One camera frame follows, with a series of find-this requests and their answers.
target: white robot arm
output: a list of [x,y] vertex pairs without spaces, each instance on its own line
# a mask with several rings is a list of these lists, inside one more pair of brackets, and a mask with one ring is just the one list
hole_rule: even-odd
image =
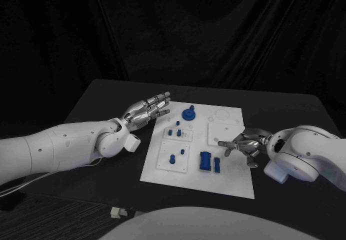
[[248,157],[251,168],[258,167],[255,156],[267,153],[270,162],[264,172],[281,184],[288,175],[309,182],[323,175],[346,191],[346,139],[319,127],[303,125],[276,134],[248,128],[234,141],[219,141],[218,145],[227,147],[225,156],[238,149]]
[[39,133],[0,140],[0,185],[36,173],[66,171],[110,158],[123,148],[134,152],[141,140],[131,132],[152,119],[170,113],[160,111],[170,103],[166,92],[137,102],[121,118],[68,123]]

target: black table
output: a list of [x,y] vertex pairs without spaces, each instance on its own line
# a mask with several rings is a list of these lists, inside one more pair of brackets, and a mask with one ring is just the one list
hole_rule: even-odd
[[[276,133],[310,125],[339,136],[323,104],[313,95],[101,79],[91,83],[65,123],[120,117],[134,102],[167,91],[176,102],[241,108],[247,128]],[[346,192],[322,176],[314,182],[288,177],[284,184],[277,183],[264,173],[270,161],[265,155],[257,157],[260,168],[251,170],[255,200],[141,182],[153,129],[154,121],[134,132],[141,139],[134,153],[123,150],[97,166],[59,172],[35,181],[22,191],[141,212],[182,206],[231,210],[281,223],[320,239],[343,238]]]

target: blue rectangular block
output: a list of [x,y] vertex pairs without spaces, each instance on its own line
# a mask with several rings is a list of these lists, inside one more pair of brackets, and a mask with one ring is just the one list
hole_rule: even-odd
[[208,151],[202,151],[201,152],[201,165],[199,165],[199,169],[208,170],[208,171],[212,170],[211,157],[212,157],[212,154]]
[[218,157],[214,158],[214,170],[221,173],[221,159]]

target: robotic hand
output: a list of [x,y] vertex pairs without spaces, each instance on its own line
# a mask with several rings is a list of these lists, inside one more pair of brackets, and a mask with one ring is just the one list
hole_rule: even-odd
[[36,173],[66,171],[110,158],[123,148],[134,152],[141,140],[131,132],[170,113],[166,92],[137,102],[123,117],[108,121],[68,123],[39,133],[0,139],[0,185]]
[[227,147],[225,156],[238,149],[247,156],[247,164],[257,168],[254,158],[268,154],[270,162],[264,173],[281,184],[288,175],[313,182],[319,175],[346,191],[346,157],[342,149],[346,139],[340,139],[314,126],[299,126],[276,134],[258,128],[247,128],[234,141],[219,141]]

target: wire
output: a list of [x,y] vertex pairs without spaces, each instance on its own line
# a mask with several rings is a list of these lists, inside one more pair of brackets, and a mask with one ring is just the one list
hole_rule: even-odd
[[101,160],[103,160],[103,157],[100,158],[100,160],[98,160],[98,162],[97,162],[95,164],[92,164],[92,165],[84,165],[84,167],[92,167],[92,166],[98,165],[98,164],[101,163]]
[[32,181],[25,182],[25,183],[20,184],[19,186],[15,186],[15,187],[9,188],[7,190],[2,191],[0,194],[16,188],[15,190],[12,190],[10,192],[7,192],[6,194],[0,195],[0,198],[4,197],[6,195],[12,194],[13,192],[16,192],[19,189],[22,189],[22,188],[23,188],[28,184],[30,184],[33,181],[42,179],[43,177],[46,177],[46,176],[49,176],[49,175],[52,175],[52,174],[55,174],[55,173],[58,173],[58,172],[56,172],[56,171],[49,172],[49,173],[46,173],[45,175],[42,175],[42,176],[39,176],[38,178],[35,178]]
[[[98,164],[101,163],[101,160],[103,160],[103,157],[100,158],[100,160],[98,160],[98,162],[97,162],[95,164],[92,164],[92,165],[84,165],[82,167],[92,167],[92,166],[98,165]],[[55,173],[58,173],[58,171],[49,172],[49,173],[46,173],[45,175],[42,175],[42,176],[39,176],[38,178],[35,178],[32,181],[25,182],[25,183],[22,183],[22,184],[19,184],[17,186],[10,187],[9,189],[6,189],[4,191],[0,192],[0,194],[4,193],[3,195],[0,195],[0,198],[4,197],[6,195],[12,194],[13,192],[16,192],[16,191],[17,191],[19,189],[22,189],[26,185],[29,185],[33,181],[45,178],[46,176],[49,176],[49,175],[52,175],[52,174],[55,174]]]

